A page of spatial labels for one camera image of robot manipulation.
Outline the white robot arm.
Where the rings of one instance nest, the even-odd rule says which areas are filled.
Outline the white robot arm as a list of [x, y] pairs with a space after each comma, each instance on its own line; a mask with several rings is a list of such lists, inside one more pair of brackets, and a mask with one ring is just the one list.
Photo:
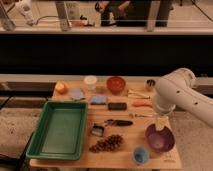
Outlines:
[[158, 78], [152, 97], [154, 111], [167, 116], [180, 107], [213, 128], [213, 99], [195, 91], [195, 81], [195, 74], [188, 68]]

